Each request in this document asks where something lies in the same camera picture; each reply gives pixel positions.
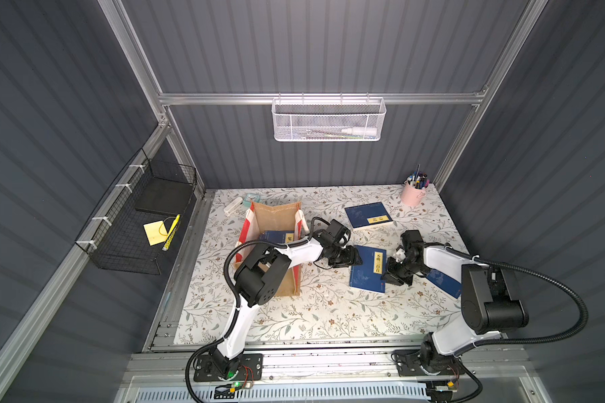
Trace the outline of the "blue book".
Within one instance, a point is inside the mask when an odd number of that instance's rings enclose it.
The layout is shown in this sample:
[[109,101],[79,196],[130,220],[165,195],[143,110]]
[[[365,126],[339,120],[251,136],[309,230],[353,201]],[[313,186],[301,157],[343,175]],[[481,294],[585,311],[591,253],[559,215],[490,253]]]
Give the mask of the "blue book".
[[345,208],[346,216],[354,230],[392,224],[393,218],[386,207],[378,201]]
[[356,245],[362,263],[351,267],[349,286],[378,294],[385,293],[386,282],[382,279],[387,262],[386,250]]
[[267,230],[258,237],[263,243],[273,245],[284,245],[295,241],[295,234],[292,231]]
[[442,273],[439,270],[431,270],[426,276],[427,280],[437,286],[442,292],[458,299],[461,296],[461,283],[458,280]]

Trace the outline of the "yellow sticky note pad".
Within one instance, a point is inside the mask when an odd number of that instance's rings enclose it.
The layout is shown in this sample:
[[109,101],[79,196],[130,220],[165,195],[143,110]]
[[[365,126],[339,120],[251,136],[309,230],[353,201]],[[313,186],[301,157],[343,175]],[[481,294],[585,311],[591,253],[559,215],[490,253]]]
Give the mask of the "yellow sticky note pad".
[[149,246],[155,246],[159,243],[166,242],[169,233],[163,221],[146,223],[143,228]]

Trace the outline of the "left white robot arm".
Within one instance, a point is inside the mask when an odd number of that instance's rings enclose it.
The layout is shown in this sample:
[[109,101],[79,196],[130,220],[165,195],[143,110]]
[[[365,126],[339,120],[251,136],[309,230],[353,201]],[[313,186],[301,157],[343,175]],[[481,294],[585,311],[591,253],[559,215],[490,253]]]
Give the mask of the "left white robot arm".
[[188,359],[185,385],[193,401],[202,400],[193,389],[191,376],[198,359],[208,357],[225,380],[235,378],[245,352],[248,332],[260,307],[275,297],[291,268],[322,259],[328,260],[331,269],[362,262],[356,247],[349,244],[349,228],[335,219],[327,221],[314,217],[312,222],[321,222],[326,227],[312,228],[306,237],[291,243],[250,240],[235,247],[227,256],[223,274],[235,305],[222,335],[197,349]]

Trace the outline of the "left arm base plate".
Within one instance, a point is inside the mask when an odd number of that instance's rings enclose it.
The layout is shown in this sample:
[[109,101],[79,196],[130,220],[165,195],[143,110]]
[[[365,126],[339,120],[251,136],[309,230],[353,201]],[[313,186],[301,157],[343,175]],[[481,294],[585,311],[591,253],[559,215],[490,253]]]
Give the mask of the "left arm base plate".
[[196,358],[192,379],[195,382],[261,380],[263,361],[262,354],[240,354],[230,360],[218,353],[205,354]]

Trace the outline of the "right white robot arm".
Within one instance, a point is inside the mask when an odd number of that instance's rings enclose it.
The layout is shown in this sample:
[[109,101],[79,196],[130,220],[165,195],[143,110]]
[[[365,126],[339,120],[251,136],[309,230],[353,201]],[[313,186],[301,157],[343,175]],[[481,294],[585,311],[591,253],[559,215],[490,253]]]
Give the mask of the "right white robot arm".
[[[579,317],[570,328],[548,336],[507,339],[504,335],[529,324],[520,299],[518,275],[542,280],[576,304]],[[487,345],[550,344],[569,339],[586,327],[587,305],[570,287],[548,275],[505,262],[457,251],[448,244],[428,243],[417,230],[407,230],[395,255],[388,259],[383,280],[390,285],[413,285],[433,280],[460,301],[460,314],[442,329],[424,337],[418,349],[398,349],[391,358],[402,377],[424,373],[437,376],[457,365],[472,349]]]

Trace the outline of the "pink pen cup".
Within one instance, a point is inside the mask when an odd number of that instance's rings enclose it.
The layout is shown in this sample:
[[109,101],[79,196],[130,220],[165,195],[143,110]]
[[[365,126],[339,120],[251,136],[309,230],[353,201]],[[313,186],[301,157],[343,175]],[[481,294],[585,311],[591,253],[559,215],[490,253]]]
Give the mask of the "pink pen cup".
[[422,171],[421,164],[417,164],[404,183],[401,202],[407,207],[416,208],[426,196],[429,184],[429,176]]

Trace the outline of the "yellow pen in basket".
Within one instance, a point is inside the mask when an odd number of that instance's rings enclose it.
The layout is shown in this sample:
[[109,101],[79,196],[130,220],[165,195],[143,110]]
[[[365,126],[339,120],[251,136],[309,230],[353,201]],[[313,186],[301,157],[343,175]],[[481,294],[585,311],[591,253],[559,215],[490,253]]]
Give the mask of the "yellow pen in basket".
[[177,232],[177,230],[179,228],[180,222],[181,222],[181,215],[178,214],[173,219],[173,221],[171,223],[171,228],[169,229],[169,231],[168,231],[168,233],[166,235],[166,241],[163,243],[162,250],[164,252],[168,251],[169,248],[171,247],[172,240],[173,240],[173,238],[176,235],[176,232]]

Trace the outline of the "white marker in basket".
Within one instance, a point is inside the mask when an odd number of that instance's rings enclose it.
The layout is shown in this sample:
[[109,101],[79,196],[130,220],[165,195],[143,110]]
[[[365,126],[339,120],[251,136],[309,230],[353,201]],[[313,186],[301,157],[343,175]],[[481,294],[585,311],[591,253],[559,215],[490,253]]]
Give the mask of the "white marker in basket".
[[344,136],[349,136],[353,138],[374,138],[376,139],[379,136],[377,128],[368,128],[368,127],[352,127],[341,129],[341,134]]

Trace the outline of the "white eraser block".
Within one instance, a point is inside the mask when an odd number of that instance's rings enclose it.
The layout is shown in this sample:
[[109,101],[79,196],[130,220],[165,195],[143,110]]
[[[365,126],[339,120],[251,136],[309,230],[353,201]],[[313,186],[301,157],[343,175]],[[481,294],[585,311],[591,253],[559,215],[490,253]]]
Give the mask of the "white eraser block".
[[234,212],[236,212],[238,209],[240,209],[243,206],[243,203],[244,203],[244,199],[240,196],[233,199],[224,208],[225,216],[229,217],[230,215],[232,215]]

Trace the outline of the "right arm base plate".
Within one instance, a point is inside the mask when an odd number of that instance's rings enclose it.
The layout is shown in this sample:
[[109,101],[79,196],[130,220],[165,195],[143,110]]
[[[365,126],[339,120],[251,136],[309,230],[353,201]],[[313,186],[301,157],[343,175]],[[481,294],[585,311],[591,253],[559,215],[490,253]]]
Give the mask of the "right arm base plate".
[[399,376],[446,376],[458,378],[461,374],[456,358],[421,349],[397,349],[391,353],[391,359]]

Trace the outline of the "black tray in side basket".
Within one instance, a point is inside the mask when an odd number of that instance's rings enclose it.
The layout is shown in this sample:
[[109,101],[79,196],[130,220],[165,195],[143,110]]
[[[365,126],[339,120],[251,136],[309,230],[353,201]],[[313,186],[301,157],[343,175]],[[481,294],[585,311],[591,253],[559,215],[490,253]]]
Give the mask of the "black tray in side basket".
[[134,208],[142,213],[181,214],[188,206],[193,188],[188,183],[152,178]]

